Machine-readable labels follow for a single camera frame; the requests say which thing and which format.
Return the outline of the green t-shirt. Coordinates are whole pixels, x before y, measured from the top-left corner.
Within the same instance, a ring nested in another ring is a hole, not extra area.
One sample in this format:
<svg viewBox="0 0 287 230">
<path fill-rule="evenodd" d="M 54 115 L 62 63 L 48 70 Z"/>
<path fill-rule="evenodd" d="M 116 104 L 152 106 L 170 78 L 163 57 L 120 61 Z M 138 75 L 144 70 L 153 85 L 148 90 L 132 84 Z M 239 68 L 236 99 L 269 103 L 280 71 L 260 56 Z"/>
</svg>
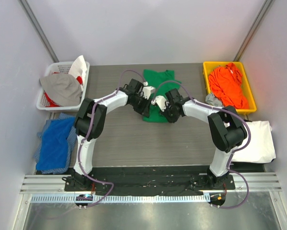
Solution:
<svg viewBox="0 0 287 230">
<path fill-rule="evenodd" d="M 153 86 L 156 89 L 159 85 L 165 81 L 176 81 L 181 83 L 179 80 L 175 80 L 175 71 L 173 70 L 166 70 L 164 72 L 157 72 L 154 70 L 145 69 L 143 71 L 143 76 L 148 81 L 149 86 Z M 175 83 L 166 83 L 157 91 L 157 96 L 165 96 L 165 93 L 172 89 L 179 89 L 180 86 Z M 149 117 L 143 116 L 143 121 L 150 122 L 150 123 L 167 123 L 167 119 L 160 114 L 160 109 L 158 106 L 150 106 L 149 110 Z"/>
</svg>

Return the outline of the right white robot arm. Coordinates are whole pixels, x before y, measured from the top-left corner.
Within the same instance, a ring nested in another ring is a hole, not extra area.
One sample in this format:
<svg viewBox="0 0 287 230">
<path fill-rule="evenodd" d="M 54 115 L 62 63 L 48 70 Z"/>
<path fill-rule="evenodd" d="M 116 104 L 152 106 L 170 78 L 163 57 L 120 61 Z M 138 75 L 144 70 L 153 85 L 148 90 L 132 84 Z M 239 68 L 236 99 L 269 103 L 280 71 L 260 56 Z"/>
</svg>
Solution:
<svg viewBox="0 0 287 230">
<path fill-rule="evenodd" d="M 157 96 L 154 103 L 168 122 L 175 123 L 180 117 L 197 118 L 208 123 L 215 153 L 207 170 L 207 185 L 218 189 L 229 175 L 229 165 L 233 154 L 248 137 L 249 128 L 236 111 L 229 105 L 212 107 L 190 97 L 184 98 L 177 89 Z"/>
</svg>

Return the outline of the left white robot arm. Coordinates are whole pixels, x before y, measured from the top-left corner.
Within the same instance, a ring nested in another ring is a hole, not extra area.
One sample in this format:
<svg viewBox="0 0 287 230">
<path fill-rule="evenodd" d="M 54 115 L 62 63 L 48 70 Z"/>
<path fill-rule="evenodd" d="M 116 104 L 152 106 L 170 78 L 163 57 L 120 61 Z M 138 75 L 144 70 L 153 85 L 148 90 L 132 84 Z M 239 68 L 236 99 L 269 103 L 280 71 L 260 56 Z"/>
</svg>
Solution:
<svg viewBox="0 0 287 230">
<path fill-rule="evenodd" d="M 107 96 L 83 100 L 74 123 L 78 150 L 73 167 L 74 171 L 79 174 L 75 185 L 81 191 L 91 188 L 92 179 L 85 174 L 92 171 L 95 143 L 103 132 L 107 114 L 129 104 L 135 112 L 149 116 L 149 105 L 154 92 L 155 87 L 149 86 L 147 82 L 141 83 L 132 79 L 129 84 L 116 89 Z"/>
</svg>

